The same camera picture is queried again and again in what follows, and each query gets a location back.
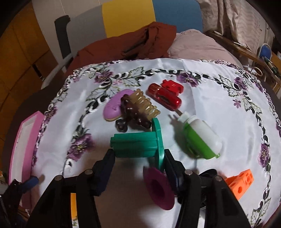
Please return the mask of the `orange plastic comb piece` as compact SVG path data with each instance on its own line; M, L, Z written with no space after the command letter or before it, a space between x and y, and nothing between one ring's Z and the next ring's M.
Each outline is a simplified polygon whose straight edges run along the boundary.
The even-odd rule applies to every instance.
M76 203L76 193L70 194L70 209L71 209L71 219L77 219L77 203Z

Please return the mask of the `orange linked cubes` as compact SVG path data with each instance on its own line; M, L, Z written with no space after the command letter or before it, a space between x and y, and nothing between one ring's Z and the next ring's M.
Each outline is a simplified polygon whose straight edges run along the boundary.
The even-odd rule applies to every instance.
M227 183L237 200L239 200L244 195L253 181L254 177L250 169L242 171L239 175L231 176L225 179L225 182Z

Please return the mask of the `green white dispenser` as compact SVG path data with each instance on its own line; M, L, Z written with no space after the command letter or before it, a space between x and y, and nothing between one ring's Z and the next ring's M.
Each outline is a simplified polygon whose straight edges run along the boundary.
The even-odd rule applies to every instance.
M178 121L182 124L187 147L196 158L220 157L222 140L206 122L188 112L179 112Z

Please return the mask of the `magenta funnel cup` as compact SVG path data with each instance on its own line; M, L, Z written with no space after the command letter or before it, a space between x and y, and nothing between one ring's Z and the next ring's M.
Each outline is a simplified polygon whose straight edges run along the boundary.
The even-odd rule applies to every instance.
M168 178L155 167L144 167L143 179L152 201L161 209L171 210L175 203L175 194Z

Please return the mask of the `teal plastic spool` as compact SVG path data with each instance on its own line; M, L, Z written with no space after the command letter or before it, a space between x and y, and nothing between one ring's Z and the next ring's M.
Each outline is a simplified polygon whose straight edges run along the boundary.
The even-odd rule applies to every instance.
M157 118L152 119L152 131L118 133L110 138L110 147L118 158L154 158L154 167L164 171L164 145L161 126Z

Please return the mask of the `red lipstick tube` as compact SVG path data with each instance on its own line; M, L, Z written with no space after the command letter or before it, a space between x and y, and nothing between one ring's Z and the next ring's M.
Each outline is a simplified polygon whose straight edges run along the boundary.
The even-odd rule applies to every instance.
M152 83L148 87L148 95L171 111L179 109L182 104L180 98L161 85Z

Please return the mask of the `red puzzle piece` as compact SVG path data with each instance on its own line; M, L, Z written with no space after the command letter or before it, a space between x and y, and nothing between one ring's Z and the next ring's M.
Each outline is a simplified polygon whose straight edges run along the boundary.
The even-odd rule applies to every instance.
M176 96L181 94L184 89L184 87L181 84L176 83L173 80L166 80L166 79L163 80L161 86Z

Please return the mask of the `black clear cylinder jar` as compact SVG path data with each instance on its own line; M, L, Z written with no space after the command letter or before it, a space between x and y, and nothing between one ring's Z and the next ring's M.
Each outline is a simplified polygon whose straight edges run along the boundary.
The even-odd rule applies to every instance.
M200 209L206 208L206 195L208 186L211 184L213 178L217 175L217 171L215 169L208 169L202 172L199 177L201 179L201 205Z

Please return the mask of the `pink shallow box tray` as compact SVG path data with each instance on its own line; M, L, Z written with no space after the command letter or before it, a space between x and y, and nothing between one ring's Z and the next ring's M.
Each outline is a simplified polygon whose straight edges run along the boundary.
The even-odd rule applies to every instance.
M32 157L44 115L37 111L19 126L9 165L9 184L14 179L24 182L31 177Z

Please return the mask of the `white floral embroidered tablecloth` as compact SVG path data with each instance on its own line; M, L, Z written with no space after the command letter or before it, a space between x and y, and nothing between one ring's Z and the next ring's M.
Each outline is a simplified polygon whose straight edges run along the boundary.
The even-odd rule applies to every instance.
M159 111L156 126L130 121L127 135L143 136L141 144L118 158L105 193L96 201L102 224L125 227L170 227L179 204L170 211L155 206L143 181L143 167L157 167L156 153L145 147L159 138L163 149L199 172L214 168L226 177L251 170L253 184L240 198L252 227L265 224L280 206L280 101L255 75L219 60L158 58L113 61L74 68L56 89L46 87L44 121L36 142L32 173L40 184L31 192L35 205L56 175L77 176L124 137L106 105L122 92L148 97L148 87L162 81L183 86L180 110L219 136L221 150L211 158L194 155L187 146L178 115L151 100Z

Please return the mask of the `wooden side table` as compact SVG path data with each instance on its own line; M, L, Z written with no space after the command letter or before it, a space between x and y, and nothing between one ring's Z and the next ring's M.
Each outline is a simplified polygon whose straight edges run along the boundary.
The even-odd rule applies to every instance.
M275 82L275 85L273 85L272 89L277 95L278 92L280 92L280 79L270 70L269 66L264 62L264 60L260 59L256 54L252 53L246 48L243 48L233 41L218 35L217 33L213 31L207 31L205 35L213 38L217 43L222 45L225 49L227 49L229 52L233 53L233 55L238 59L241 57L247 58L249 60L252 60L253 63L255 63L257 66L260 66L263 71L265 71L265 76L263 76L263 80L266 82L266 77L271 78L272 81Z

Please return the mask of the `pink quilted blanket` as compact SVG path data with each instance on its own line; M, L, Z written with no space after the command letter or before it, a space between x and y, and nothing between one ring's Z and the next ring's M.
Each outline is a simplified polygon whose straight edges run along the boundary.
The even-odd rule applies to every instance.
M170 58L191 60L224 60L242 68L242 64L233 54L196 29L177 33L168 49L168 55Z

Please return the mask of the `blue folding chair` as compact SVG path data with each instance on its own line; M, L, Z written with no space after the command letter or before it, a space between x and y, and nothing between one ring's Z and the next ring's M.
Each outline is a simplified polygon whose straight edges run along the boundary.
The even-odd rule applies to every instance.
M272 50L270 48L270 46L267 43L263 43L258 50L258 57L260 59L263 58L267 58L267 59L271 59L272 57Z

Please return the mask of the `rust red jacket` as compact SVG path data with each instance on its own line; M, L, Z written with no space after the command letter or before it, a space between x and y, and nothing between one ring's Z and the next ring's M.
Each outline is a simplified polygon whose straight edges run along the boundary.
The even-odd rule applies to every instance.
M96 41L78 51L65 76L89 64L113 60L167 58L176 37L174 25L153 22L134 32Z

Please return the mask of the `patterned beige curtain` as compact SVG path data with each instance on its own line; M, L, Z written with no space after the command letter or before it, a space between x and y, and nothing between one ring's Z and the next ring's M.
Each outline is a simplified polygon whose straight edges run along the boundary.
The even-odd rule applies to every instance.
M247 1L198 1L203 31L215 31L257 53L264 43L272 44L273 34L261 14Z

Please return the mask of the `grey yellow blue chair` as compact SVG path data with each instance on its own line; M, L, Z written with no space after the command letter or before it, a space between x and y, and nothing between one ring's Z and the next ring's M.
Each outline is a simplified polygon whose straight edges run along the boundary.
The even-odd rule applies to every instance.
M76 17L54 20L62 61L50 72L42 87L85 46L110 37L136 31L152 22L176 26L177 32L203 31L202 13L197 1L109 1Z

